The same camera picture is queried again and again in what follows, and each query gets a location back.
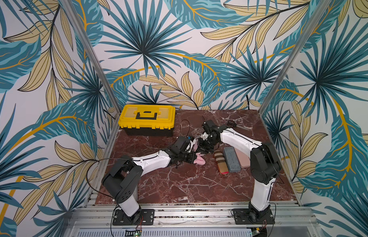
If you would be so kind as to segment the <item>pink microfibre cloth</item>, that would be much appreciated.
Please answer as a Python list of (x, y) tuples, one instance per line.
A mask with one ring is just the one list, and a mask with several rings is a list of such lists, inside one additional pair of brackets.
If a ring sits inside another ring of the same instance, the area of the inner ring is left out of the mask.
[(206, 161), (203, 158), (204, 154), (198, 152), (197, 150), (198, 150), (198, 141), (196, 141), (193, 146), (193, 152), (195, 154), (195, 159), (193, 160), (193, 163), (196, 165), (203, 166), (206, 163)]

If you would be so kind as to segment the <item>tan round object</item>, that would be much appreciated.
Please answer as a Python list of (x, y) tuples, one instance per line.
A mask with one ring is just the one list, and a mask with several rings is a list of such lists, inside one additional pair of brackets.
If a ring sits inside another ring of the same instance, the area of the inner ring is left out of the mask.
[(223, 153), (220, 150), (215, 150), (214, 158), (215, 158), (220, 174), (227, 175), (229, 173), (229, 169), (228, 169), (225, 157), (223, 156)]

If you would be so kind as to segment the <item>grey rectangular block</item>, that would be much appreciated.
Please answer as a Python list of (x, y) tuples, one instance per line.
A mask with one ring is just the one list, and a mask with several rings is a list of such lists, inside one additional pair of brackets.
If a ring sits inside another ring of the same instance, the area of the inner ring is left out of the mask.
[(224, 147), (223, 155), (226, 160), (229, 172), (239, 172), (241, 170), (236, 151), (233, 147)]

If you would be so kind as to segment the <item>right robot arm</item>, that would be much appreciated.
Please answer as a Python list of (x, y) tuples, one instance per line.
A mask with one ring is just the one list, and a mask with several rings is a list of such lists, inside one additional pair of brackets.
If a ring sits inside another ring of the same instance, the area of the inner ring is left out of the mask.
[(203, 124), (204, 133), (200, 136), (198, 149), (209, 153), (218, 143), (236, 148), (250, 159), (250, 172), (255, 179), (253, 197), (249, 208), (257, 214), (269, 210), (272, 187), (281, 170), (280, 159), (271, 142), (260, 142), (249, 138), (234, 129)]

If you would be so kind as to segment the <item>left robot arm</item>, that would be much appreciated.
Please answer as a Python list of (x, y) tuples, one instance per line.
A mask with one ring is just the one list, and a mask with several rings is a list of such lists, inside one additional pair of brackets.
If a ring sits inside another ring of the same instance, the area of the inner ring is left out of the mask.
[(205, 160), (197, 149), (196, 139), (180, 136), (169, 147), (143, 157), (122, 156), (103, 177), (102, 185), (121, 208), (123, 214), (136, 222), (141, 208), (134, 195), (143, 175), (152, 171), (181, 163), (204, 165)]

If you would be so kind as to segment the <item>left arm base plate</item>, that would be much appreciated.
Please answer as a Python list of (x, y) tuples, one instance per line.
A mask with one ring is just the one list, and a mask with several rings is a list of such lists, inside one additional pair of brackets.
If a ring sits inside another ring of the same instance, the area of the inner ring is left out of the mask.
[(131, 217), (127, 216), (122, 209), (115, 210), (112, 225), (114, 226), (152, 226), (154, 223), (154, 209), (140, 209)]

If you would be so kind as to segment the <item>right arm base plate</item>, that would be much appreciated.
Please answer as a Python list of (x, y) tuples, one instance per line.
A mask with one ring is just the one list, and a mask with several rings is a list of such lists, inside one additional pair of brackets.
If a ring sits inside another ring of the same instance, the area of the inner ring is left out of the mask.
[(275, 224), (270, 206), (263, 211), (254, 208), (235, 208), (231, 210), (236, 225), (272, 225)]

